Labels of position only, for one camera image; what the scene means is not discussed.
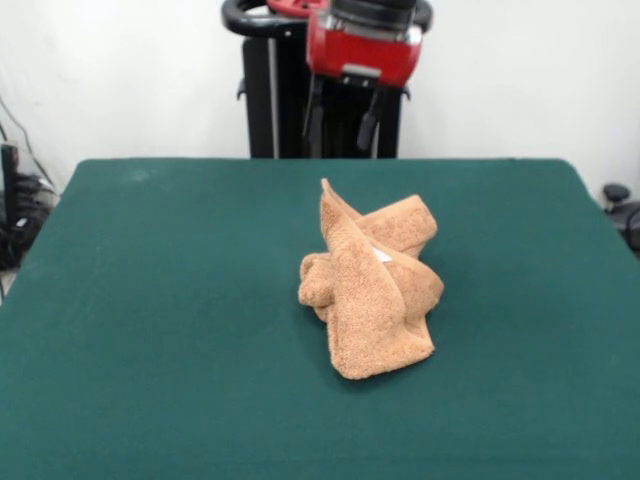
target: green tablecloth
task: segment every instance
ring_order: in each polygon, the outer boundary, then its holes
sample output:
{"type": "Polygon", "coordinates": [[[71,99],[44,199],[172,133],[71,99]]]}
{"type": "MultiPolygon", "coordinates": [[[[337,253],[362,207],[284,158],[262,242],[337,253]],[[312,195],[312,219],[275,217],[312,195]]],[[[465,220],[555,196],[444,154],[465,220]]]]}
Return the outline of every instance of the green tablecloth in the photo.
{"type": "Polygon", "coordinates": [[[83,163],[0,311],[0,478],[637,479],[639,295],[562,162],[83,163]],[[323,176],[438,219],[426,362],[331,368],[323,176]]]}

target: red robot part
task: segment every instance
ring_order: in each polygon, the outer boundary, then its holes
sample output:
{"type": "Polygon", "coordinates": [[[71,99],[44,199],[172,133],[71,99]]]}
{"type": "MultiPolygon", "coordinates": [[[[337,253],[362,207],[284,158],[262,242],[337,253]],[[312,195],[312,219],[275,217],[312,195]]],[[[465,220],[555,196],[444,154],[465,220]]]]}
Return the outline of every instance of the red robot part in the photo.
{"type": "Polygon", "coordinates": [[[334,78],[371,77],[378,84],[404,87],[416,68],[422,31],[412,27],[402,38],[377,39],[338,28],[326,11],[312,10],[307,63],[315,74],[334,78]]]}
{"type": "Polygon", "coordinates": [[[307,18],[317,8],[329,8],[329,0],[267,0],[269,7],[288,17],[307,18]]]}

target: brown towel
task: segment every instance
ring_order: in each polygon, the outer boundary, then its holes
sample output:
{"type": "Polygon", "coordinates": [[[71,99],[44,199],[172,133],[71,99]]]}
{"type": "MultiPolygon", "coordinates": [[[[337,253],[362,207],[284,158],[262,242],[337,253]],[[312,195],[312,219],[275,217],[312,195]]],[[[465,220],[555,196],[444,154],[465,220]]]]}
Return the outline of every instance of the brown towel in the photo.
{"type": "MultiPolygon", "coordinates": [[[[327,194],[362,232],[383,245],[417,258],[438,229],[431,212],[418,195],[362,216],[327,183],[327,194]]],[[[299,300],[313,307],[326,322],[326,307],[333,302],[333,271],[328,253],[307,255],[300,266],[299,300]]]]}
{"type": "Polygon", "coordinates": [[[366,236],[322,182],[322,233],[333,275],[326,306],[331,363],[362,379],[427,358],[434,351],[425,315],[444,286],[415,258],[366,236]]]}

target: black knob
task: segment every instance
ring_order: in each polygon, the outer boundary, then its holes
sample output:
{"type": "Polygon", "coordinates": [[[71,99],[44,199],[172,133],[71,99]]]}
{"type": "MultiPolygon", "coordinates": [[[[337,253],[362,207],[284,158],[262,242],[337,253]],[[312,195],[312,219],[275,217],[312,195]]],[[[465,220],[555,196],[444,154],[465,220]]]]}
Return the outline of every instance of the black knob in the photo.
{"type": "Polygon", "coordinates": [[[607,200],[611,203],[620,203],[628,199],[631,196],[631,192],[624,185],[611,183],[605,185],[604,196],[607,197],[607,200]]]}

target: black cable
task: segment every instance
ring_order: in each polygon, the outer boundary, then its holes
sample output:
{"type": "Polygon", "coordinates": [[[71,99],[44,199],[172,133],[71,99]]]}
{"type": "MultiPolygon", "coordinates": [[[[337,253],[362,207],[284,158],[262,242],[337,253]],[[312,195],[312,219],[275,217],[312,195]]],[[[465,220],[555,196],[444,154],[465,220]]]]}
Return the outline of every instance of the black cable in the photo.
{"type": "MultiPolygon", "coordinates": [[[[2,94],[0,94],[0,106],[2,106],[2,108],[6,112],[7,116],[11,119],[11,121],[15,124],[15,126],[18,127],[18,129],[22,132],[22,135],[24,136],[24,143],[27,145],[27,150],[29,151],[29,154],[31,155],[31,159],[33,160],[33,163],[36,165],[38,170],[40,170],[40,173],[42,173],[42,176],[51,185],[55,186],[55,184],[51,180],[51,177],[49,176],[47,171],[44,169],[44,167],[40,164],[40,162],[36,158],[35,153],[33,153],[33,147],[31,145],[31,139],[29,138],[29,132],[27,132],[27,129],[18,121],[18,119],[13,115],[11,110],[9,110],[9,107],[7,106],[7,104],[4,102],[4,99],[2,98],[2,94]]],[[[6,141],[7,137],[4,134],[4,130],[3,130],[3,136],[4,136],[4,140],[6,141]]]]}

